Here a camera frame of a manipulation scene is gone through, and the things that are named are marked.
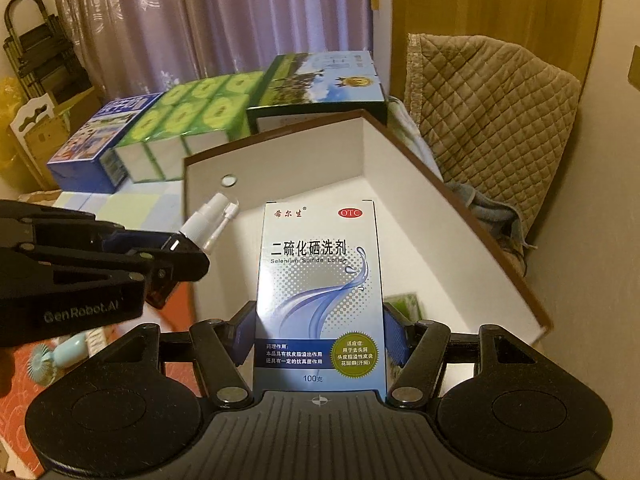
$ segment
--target screw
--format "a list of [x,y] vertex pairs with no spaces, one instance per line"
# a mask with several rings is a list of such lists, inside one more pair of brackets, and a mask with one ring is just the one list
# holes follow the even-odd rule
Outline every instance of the screw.
[[407,404],[409,402],[418,402],[422,398],[422,392],[412,386],[402,386],[393,390],[391,396],[398,402]]
[[242,402],[248,396],[249,394],[244,388],[238,388],[237,386],[227,386],[226,388],[220,388],[216,393],[216,397],[225,404],[235,404],[236,402]]

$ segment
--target yellow plastic bag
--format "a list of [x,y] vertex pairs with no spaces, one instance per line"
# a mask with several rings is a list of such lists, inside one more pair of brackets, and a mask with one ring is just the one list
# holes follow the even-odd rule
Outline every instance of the yellow plastic bag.
[[0,79],[0,178],[18,193],[39,189],[35,179],[18,154],[17,139],[10,124],[26,97],[15,77]]

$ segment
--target green tissue pack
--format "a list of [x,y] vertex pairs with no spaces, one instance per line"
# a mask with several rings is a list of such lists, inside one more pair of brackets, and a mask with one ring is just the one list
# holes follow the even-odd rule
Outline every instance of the green tissue pack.
[[186,156],[249,136],[245,110],[261,79],[222,75],[166,92],[116,146],[132,181],[180,180]]

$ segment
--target white cardboard box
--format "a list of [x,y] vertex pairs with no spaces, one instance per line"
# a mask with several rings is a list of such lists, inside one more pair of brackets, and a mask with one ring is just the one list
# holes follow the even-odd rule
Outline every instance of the white cardboard box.
[[[384,296],[414,292],[422,316],[452,332],[477,333],[482,324],[498,324],[533,343],[551,327],[524,280],[463,203],[362,110],[219,146],[187,158],[185,166],[186,216],[228,174],[238,179],[230,191],[241,207],[214,248],[208,275],[194,285],[198,319],[229,319],[256,299],[265,202],[371,199]],[[451,368],[446,387],[470,376],[471,367]]]

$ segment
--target curtain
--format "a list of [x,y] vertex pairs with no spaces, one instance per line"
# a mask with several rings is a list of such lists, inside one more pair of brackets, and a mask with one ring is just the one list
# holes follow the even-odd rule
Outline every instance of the curtain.
[[56,0],[109,98],[263,70],[278,54],[370,50],[369,0]]

